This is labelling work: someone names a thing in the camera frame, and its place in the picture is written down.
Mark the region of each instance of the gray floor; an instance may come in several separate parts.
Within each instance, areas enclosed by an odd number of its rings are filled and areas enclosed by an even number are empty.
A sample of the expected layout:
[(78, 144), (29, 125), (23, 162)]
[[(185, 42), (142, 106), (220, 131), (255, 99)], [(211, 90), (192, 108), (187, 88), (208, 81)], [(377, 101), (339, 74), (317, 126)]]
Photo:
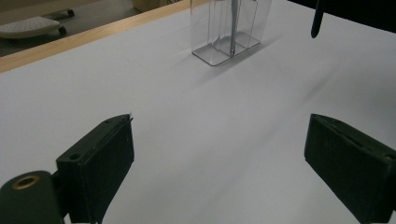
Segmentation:
[[(57, 12), (46, 16), (47, 18), (59, 21), (67, 30), (66, 36), (75, 35), (140, 13), (133, 7), (131, 0), (102, 0), (72, 9), (76, 14), (72, 18), (67, 16), (67, 12)], [(47, 35), (19, 39), (12, 42), (0, 38), (0, 57), (60, 38), (57, 31)]]

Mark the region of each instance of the white table surface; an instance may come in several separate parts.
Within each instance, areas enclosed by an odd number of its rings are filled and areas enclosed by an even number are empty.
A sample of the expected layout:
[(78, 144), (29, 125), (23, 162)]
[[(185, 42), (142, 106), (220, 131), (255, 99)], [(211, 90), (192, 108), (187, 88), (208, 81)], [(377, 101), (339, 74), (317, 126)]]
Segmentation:
[(218, 67), (191, 55), (186, 10), (1, 74), (0, 184), (131, 112), (104, 223), (358, 223), (304, 161), (308, 121), (396, 148), (396, 35), (325, 15), (312, 39), (313, 16), (275, 0), (262, 44)]

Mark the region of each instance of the clear acrylic container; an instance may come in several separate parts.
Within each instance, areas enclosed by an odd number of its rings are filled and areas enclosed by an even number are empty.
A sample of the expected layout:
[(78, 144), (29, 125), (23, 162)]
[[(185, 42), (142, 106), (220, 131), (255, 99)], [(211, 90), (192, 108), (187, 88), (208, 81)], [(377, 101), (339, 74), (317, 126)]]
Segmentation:
[(262, 40), (272, 0), (191, 0), (192, 53), (218, 65)]

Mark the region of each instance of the floor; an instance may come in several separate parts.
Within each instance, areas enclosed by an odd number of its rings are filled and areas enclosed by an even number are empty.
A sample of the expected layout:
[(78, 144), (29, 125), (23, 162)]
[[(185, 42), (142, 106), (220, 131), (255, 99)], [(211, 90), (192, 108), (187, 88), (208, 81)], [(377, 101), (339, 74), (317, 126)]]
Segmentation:
[[(134, 8), (131, 0), (102, 0), (85, 6), (72, 8), (75, 16), (69, 18), (67, 12), (57, 12), (46, 16), (59, 21), (67, 30), (67, 35), (75, 35), (113, 21), (119, 21), (140, 12)], [(47, 35), (9, 41), (0, 38), (0, 57), (18, 51), (33, 48), (64, 36), (54, 31)]]

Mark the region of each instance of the transparent plastic holder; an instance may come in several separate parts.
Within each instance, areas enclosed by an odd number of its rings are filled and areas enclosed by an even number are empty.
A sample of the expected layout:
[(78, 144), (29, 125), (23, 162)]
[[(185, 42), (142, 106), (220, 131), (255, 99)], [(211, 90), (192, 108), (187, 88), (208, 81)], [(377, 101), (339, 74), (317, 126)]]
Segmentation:
[(191, 0), (192, 54), (218, 65), (260, 44), (272, 0)]

